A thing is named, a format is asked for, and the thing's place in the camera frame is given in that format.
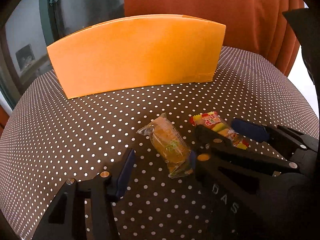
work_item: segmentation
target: orange cardboard box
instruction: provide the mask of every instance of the orange cardboard box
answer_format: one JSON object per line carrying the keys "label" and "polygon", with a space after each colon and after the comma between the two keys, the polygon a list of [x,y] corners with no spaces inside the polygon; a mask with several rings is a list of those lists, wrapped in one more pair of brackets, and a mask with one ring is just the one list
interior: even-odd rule
{"label": "orange cardboard box", "polygon": [[141,86],[209,82],[226,26],[185,15],[100,23],[47,47],[68,98]]}

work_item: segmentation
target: plastic wrapper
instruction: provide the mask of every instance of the plastic wrapper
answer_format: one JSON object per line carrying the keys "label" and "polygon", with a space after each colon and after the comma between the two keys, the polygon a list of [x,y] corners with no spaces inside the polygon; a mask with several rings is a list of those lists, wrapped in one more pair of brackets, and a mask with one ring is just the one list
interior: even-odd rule
{"label": "plastic wrapper", "polygon": [[248,142],[241,136],[231,129],[224,122],[217,112],[209,112],[206,114],[198,114],[191,117],[190,122],[192,125],[196,126],[202,124],[203,126],[217,132],[220,135],[230,139],[233,146],[246,150],[249,146]]}
{"label": "plastic wrapper", "polygon": [[167,119],[165,113],[138,130],[137,133],[149,136],[152,145],[167,163],[171,178],[183,177],[192,173],[189,163],[190,148]]}

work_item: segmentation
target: glass pane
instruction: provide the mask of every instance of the glass pane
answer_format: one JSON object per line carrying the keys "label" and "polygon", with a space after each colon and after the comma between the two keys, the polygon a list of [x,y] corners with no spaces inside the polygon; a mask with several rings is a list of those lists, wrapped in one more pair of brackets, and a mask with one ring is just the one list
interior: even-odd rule
{"label": "glass pane", "polygon": [[124,0],[58,0],[55,17],[60,37],[124,17]]}
{"label": "glass pane", "polygon": [[34,79],[52,69],[42,31],[39,0],[21,0],[5,24],[6,64],[23,93]]}

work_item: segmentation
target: polka dot fabric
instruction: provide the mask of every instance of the polka dot fabric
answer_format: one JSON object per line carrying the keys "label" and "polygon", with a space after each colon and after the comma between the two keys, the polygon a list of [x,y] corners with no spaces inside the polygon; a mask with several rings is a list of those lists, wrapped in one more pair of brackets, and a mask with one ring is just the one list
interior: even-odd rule
{"label": "polka dot fabric", "polygon": [[[222,48],[213,82],[71,100],[50,71],[22,96],[0,139],[0,208],[14,231],[31,239],[66,179],[91,179],[132,147],[137,158],[127,192],[112,204],[121,239],[203,239],[211,204],[201,186],[192,175],[170,179],[149,138],[136,131],[166,112],[192,146],[190,116],[213,110],[228,123],[239,117],[319,135],[319,120],[292,83],[262,56],[240,49]],[[249,150],[283,158],[266,143],[250,141]]]}

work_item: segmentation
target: blue gripper pad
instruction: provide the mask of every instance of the blue gripper pad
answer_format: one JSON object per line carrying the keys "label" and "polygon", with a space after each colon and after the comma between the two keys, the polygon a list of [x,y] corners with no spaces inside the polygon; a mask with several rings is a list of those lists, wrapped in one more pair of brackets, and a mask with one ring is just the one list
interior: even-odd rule
{"label": "blue gripper pad", "polygon": [[193,171],[195,171],[196,169],[196,158],[197,158],[196,152],[194,150],[191,150],[189,155],[189,162]]}
{"label": "blue gripper pad", "polygon": [[131,149],[127,160],[124,163],[123,169],[121,170],[118,180],[117,180],[117,191],[116,197],[121,198],[124,196],[125,191],[127,190],[128,182],[131,176],[131,171],[135,161],[134,150]]}
{"label": "blue gripper pad", "polygon": [[249,137],[257,142],[267,142],[270,138],[270,135],[266,131],[265,127],[252,122],[245,121],[243,119],[233,119],[231,127],[237,133]]}

